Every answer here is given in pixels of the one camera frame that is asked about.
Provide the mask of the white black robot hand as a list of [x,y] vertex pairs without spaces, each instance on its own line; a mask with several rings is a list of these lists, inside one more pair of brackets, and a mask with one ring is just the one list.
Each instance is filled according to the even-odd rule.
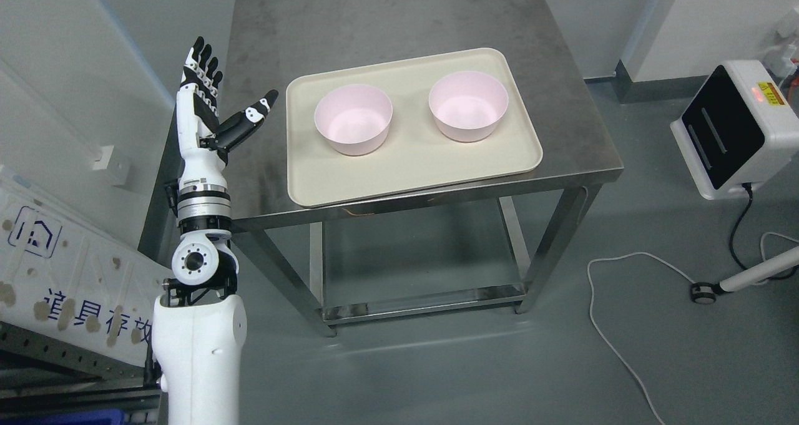
[[176,94],[176,127],[184,169],[179,187],[210,184],[224,190],[223,170],[228,155],[262,126],[277,103],[279,92],[269,90],[253,104],[220,120],[218,97],[223,72],[211,44],[198,36],[182,66]]

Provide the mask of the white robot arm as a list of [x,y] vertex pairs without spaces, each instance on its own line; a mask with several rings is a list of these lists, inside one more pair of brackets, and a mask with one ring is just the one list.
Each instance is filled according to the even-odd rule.
[[165,184],[180,242],[172,278],[154,303],[143,382],[167,394],[169,424],[240,422],[240,365],[247,315],[237,295],[226,188]]

